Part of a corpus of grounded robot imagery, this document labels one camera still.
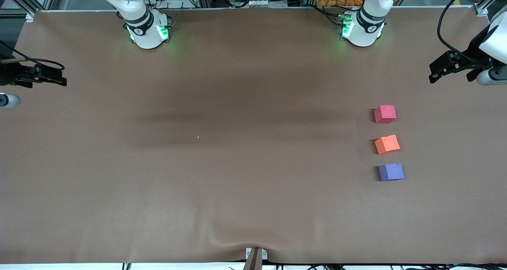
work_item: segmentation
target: table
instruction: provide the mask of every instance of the table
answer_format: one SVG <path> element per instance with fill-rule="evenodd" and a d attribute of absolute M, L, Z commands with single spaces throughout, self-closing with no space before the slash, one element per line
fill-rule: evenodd
<path fill-rule="evenodd" d="M 0 263 L 507 262 L 507 87 L 429 84 L 440 8 L 396 8 L 369 48 L 300 10 L 184 11 L 169 44 L 114 13 L 37 13 L 17 48 L 68 87 L 7 87 Z M 487 25 L 452 8 L 464 49 Z M 372 120 L 394 104 L 398 120 Z M 401 151 L 373 140 L 396 134 Z M 402 163 L 406 179 L 379 182 Z"/>

